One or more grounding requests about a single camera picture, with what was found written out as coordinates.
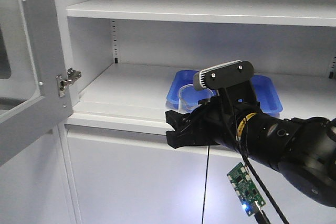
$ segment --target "black wire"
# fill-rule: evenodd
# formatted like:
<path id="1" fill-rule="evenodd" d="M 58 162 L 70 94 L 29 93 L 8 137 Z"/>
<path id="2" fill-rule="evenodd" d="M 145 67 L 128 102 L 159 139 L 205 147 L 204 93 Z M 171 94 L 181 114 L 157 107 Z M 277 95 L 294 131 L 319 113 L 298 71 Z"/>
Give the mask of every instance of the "black wire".
<path id="1" fill-rule="evenodd" d="M 205 172 L 205 183 L 204 183 L 204 196 L 203 196 L 203 210 L 202 210 L 202 224 L 203 224 L 203 221 L 204 221 L 206 184 L 207 184 L 207 181 L 208 181 L 209 153 L 210 153 L 210 145 L 208 145 L 208 153 L 207 153 L 207 160 L 206 160 L 206 172 Z"/>
<path id="2" fill-rule="evenodd" d="M 231 139 L 233 139 L 235 147 L 239 150 L 245 164 L 247 165 L 247 167 L 250 169 L 250 171 L 252 172 L 253 176 L 255 177 L 255 179 L 257 180 L 258 184 L 260 185 L 260 187 L 262 188 L 262 190 L 264 191 L 264 193 L 266 194 L 267 198 L 269 199 L 269 201 L 271 202 L 271 204 L 273 205 L 275 211 L 277 212 L 277 214 L 279 215 L 280 219 L 283 221 L 284 224 L 289 224 L 288 220 L 286 219 L 285 215 L 282 213 L 282 211 L 280 210 L 279 206 L 277 205 L 277 203 L 275 202 L 275 200 L 273 199 L 272 195 L 270 194 L 270 192 L 267 190 L 266 186 L 264 185 L 263 181 L 261 181 L 260 177 L 258 176 L 257 172 L 254 170 L 252 164 L 249 162 L 247 156 L 245 156 L 244 152 L 240 151 L 240 147 L 235 139 L 235 137 L 233 136 L 232 132 L 229 130 L 228 125 L 225 122 L 225 116 L 224 116 L 224 106 L 223 106 L 223 102 L 220 99 L 220 107 L 221 107 L 221 116 L 223 119 L 223 124 L 224 127 L 227 129 L 229 136 L 231 137 Z"/>

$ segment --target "white shelf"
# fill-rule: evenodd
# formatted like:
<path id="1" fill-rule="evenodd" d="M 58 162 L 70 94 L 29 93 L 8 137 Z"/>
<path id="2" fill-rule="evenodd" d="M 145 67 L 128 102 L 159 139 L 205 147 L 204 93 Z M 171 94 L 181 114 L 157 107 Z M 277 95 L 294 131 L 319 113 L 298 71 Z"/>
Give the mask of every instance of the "white shelf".
<path id="1" fill-rule="evenodd" d="M 176 22 L 336 26 L 336 5 L 221 0 L 91 0 L 67 7 L 69 17 Z"/>
<path id="2" fill-rule="evenodd" d="M 166 95 L 180 68 L 113 64 L 80 94 L 68 124 L 164 135 Z M 278 91 L 280 118 L 336 118 L 336 81 L 266 74 Z"/>

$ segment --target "green circuit board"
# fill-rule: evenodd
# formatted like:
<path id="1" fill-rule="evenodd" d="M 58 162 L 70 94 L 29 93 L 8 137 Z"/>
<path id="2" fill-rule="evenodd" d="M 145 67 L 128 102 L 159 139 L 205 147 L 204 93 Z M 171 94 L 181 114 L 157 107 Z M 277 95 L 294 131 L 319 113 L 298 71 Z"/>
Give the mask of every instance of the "green circuit board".
<path id="1" fill-rule="evenodd" d="M 255 214 L 266 204 L 242 163 L 236 165 L 227 177 L 248 216 Z"/>

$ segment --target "cabinet wall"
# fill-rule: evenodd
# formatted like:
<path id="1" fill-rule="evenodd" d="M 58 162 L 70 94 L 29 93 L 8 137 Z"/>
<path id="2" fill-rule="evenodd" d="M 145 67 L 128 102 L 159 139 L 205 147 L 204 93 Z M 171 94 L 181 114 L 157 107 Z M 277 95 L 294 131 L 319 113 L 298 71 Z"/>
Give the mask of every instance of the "cabinet wall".
<path id="1" fill-rule="evenodd" d="M 57 133 L 0 167 L 0 223 L 76 223 Z"/>

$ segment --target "black cable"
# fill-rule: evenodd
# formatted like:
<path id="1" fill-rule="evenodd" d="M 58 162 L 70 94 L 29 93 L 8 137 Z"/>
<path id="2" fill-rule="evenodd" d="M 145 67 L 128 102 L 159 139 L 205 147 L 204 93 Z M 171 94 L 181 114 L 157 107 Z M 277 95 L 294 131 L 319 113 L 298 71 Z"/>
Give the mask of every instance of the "black cable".
<path id="1" fill-rule="evenodd" d="M 260 187 L 262 188 L 262 190 L 266 194 L 267 198 L 269 199 L 269 201 L 273 205 L 273 207 L 274 207 L 275 211 L 277 212 L 277 214 L 279 215 L 280 219 L 283 221 L 284 224 L 289 224 L 289 222 L 286 219 L 285 215 L 282 213 L 282 211 L 280 210 L 279 206 L 277 205 L 277 203 L 273 199 L 272 195 L 267 190 L 267 188 L 264 185 L 264 183 L 261 181 L 261 179 L 258 176 L 257 172 L 254 170 L 252 164 L 249 162 L 248 158 L 244 155 L 244 152 L 240 151 L 239 145 L 238 145 L 235 137 L 233 136 L 232 132 L 229 130 L 229 127 L 228 127 L 228 125 L 225 122 L 224 105 L 223 105 L 223 102 L 222 102 L 221 99 L 220 99 L 220 103 L 219 104 L 220 104 L 220 107 L 221 107 L 221 116 L 222 116 L 222 121 L 223 121 L 224 127 L 226 128 L 226 130 L 227 130 L 229 136 L 231 137 L 231 139 L 233 140 L 233 143 L 234 143 L 235 147 L 239 150 L 239 152 L 240 152 L 240 154 L 241 154 L 241 156 L 242 156 L 245 164 L 251 170 L 253 176 L 255 177 L 255 179 L 257 180 L 258 184 L 260 185 Z"/>
<path id="2" fill-rule="evenodd" d="M 247 164 L 248 168 L 250 169 L 250 171 L 252 172 L 253 176 L 256 178 L 256 180 L 258 181 L 258 184 L 260 185 L 260 187 L 262 188 L 262 190 L 264 191 L 264 193 L 266 194 L 267 198 L 269 199 L 269 201 L 271 202 L 271 204 L 273 205 L 275 211 L 278 213 L 280 219 L 283 221 L 284 224 L 289 224 L 288 220 L 286 219 L 285 215 L 282 213 L 282 211 L 280 210 L 279 206 L 277 205 L 277 203 L 275 202 L 275 200 L 273 199 L 271 193 L 267 190 L 266 186 L 264 185 L 264 183 L 261 181 L 260 177 L 258 176 L 257 172 L 254 170 L 252 164 L 250 163 L 250 161 L 248 159 L 245 160 L 245 163 Z"/>
<path id="3" fill-rule="evenodd" d="M 206 159 L 206 172 L 205 172 L 204 196 L 203 196 L 203 210 L 202 210 L 202 224 L 203 224 L 203 221 L 204 221 L 206 184 L 207 184 L 207 182 L 208 182 L 209 153 L 210 153 L 210 145 L 208 145 L 208 153 L 207 153 L 207 159 Z"/>
<path id="4" fill-rule="evenodd" d="M 264 211 L 260 210 L 254 214 L 254 218 L 258 222 L 258 224 L 271 224 L 271 222 L 268 220 L 266 214 Z"/>

